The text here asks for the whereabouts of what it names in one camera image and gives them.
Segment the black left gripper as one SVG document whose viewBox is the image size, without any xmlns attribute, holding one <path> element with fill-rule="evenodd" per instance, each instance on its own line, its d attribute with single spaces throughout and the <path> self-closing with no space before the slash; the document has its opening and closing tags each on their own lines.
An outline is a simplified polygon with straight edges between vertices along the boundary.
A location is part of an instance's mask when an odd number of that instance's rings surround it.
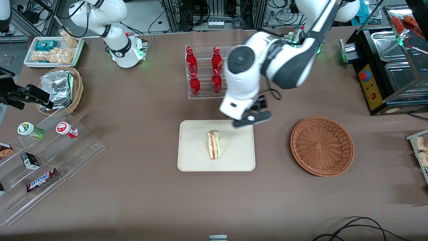
<svg viewBox="0 0 428 241">
<path fill-rule="evenodd" d="M 251 113 L 259 113 L 261 110 L 264 110 L 268 107 L 266 103 L 265 95 L 261 95 L 258 97 L 258 100 L 254 102 L 251 108 L 248 110 Z"/>
</svg>

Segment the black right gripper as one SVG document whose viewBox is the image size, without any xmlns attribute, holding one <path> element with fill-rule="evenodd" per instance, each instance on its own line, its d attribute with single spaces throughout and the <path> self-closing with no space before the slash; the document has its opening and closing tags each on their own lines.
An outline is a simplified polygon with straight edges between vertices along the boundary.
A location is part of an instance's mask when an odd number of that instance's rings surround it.
<svg viewBox="0 0 428 241">
<path fill-rule="evenodd" d="M 12 97 L 17 97 L 18 100 L 9 100 L 7 94 L 10 92 L 12 92 Z M 25 104 L 19 101 L 23 99 L 26 99 L 27 102 L 40 104 L 47 109 L 52 109 L 54 106 L 54 103 L 50 100 L 50 94 L 32 84 L 28 84 L 23 88 L 15 84 L 13 79 L 0 80 L 0 101 L 3 105 L 23 110 Z"/>
</svg>

